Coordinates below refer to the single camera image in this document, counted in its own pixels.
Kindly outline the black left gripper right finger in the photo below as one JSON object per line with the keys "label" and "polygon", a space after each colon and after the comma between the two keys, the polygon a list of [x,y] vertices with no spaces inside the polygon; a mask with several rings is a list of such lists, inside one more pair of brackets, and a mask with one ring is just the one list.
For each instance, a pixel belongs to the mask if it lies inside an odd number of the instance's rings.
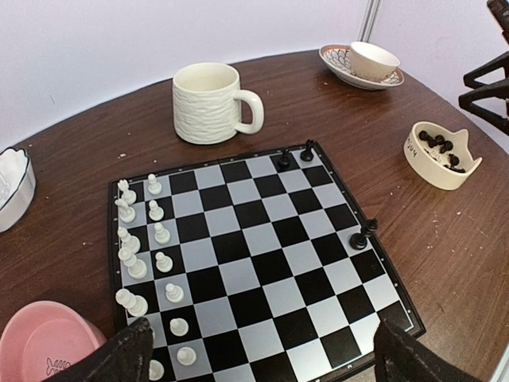
{"label": "black left gripper right finger", "polygon": [[375,332],[375,380],[479,381],[388,321],[380,322]]}

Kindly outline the black chess piece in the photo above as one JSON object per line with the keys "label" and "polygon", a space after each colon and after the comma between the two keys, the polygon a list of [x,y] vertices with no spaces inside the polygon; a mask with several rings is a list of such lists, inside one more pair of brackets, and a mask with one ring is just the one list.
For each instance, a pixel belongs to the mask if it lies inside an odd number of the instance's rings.
{"label": "black chess piece", "polygon": [[375,234],[377,229],[378,221],[376,219],[366,220],[360,231],[350,237],[350,246],[356,250],[363,250],[367,246],[368,240]]}

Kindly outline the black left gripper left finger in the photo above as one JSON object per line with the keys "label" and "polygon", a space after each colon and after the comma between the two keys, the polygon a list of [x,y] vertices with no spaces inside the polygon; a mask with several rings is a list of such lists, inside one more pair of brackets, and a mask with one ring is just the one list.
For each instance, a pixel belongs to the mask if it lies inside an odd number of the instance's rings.
{"label": "black left gripper left finger", "polygon": [[139,318],[103,346],[49,381],[148,381],[153,354],[153,331]]}

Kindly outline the black chess pawn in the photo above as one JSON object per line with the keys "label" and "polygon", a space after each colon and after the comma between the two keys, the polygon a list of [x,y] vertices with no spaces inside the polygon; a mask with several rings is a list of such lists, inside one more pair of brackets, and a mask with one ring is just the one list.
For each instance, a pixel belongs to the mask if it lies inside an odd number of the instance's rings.
{"label": "black chess pawn", "polygon": [[277,160],[278,171],[287,170],[289,168],[289,165],[290,165],[289,150],[288,149],[284,149],[282,151],[282,155]]}
{"label": "black chess pawn", "polygon": [[314,141],[312,139],[308,139],[305,143],[304,150],[300,153],[300,159],[303,162],[311,162],[314,158],[313,153]]}

